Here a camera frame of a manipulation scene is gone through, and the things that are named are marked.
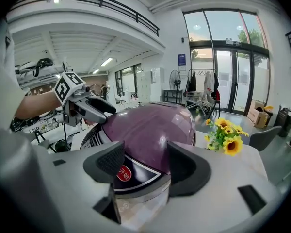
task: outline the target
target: artificial flower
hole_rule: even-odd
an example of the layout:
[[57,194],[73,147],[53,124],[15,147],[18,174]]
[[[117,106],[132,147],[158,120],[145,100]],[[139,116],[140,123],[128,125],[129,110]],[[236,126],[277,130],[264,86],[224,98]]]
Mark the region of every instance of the artificial flower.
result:
[[227,126],[224,128],[225,134],[232,134],[234,131],[231,127]]
[[206,125],[209,125],[211,123],[211,120],[210,119],[207,119],[206,120]]
[[249,137],[249,134],[247,132],[241,131],[241,134],[244,134],[245,136]]
[[223,130],[227,126],[231,126],[231,122],[225,119],[217,119],[215,124],[219,127],[221,127],[221,130]]
[[214,150],[214,149],[215,149],[214,145],[211,144],[211,143],[208,143],[208,144],[207,144],[207,148],[208,148],[209,150]]
[[224,154],[234,156],[239,153],[243,147],[243,141],[240,136],[225,137],[223,142],[223,149],[225,150]]
[[241,126],[234,125],[234,129],[236,130],[237,134],[241,134],[241,132],[243,131],[243,129],[241,128]]
[[204,138],[205,138],[206,141],[208,141],[208,142],[210,141],[209,135],[205,135]]

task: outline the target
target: red sticker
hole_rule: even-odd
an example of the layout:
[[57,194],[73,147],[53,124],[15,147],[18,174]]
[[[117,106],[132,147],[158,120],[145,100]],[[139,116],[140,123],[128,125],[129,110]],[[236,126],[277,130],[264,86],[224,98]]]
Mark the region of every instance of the red sticker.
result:
[[120,181],[129,181],[131,179],[130,169],[127,166],[122,165],[120,171],[117,173],[117,177],[120,179]]

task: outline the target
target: standing fan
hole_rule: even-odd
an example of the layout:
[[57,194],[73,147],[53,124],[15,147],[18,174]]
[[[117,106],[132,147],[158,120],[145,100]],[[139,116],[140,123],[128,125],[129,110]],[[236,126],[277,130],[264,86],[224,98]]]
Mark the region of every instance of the standing fan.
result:
[[169,86],[171,90],[176,90],[176,103],[178,101],[178,91],[181,85],[180,74],[177,70],[173,70],[169,77]]

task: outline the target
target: trash can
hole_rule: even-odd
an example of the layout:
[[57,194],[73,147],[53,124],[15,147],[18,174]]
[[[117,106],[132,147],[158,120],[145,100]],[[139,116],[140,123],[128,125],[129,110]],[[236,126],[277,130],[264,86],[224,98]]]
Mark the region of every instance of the trash can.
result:
[[279,131],[278,135],[280,137],[286,137],[291,129],[291,116],[288,113],[291,112],[288,108],[281,109],[279,107],[279,112],[276,117],[276,121],[274,126],[281,126],[281,130]]

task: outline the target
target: fluorescent light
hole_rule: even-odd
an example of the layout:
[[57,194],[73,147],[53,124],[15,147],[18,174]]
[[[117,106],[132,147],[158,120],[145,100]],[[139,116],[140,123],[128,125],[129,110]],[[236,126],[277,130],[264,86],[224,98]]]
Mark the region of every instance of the fluorescent light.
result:
[[101,66],[104,67],[104,66],[107,65],[111,60],[113,60],[113,58],[109,58],[109,59],[107,59],[104,63],[101,64]]

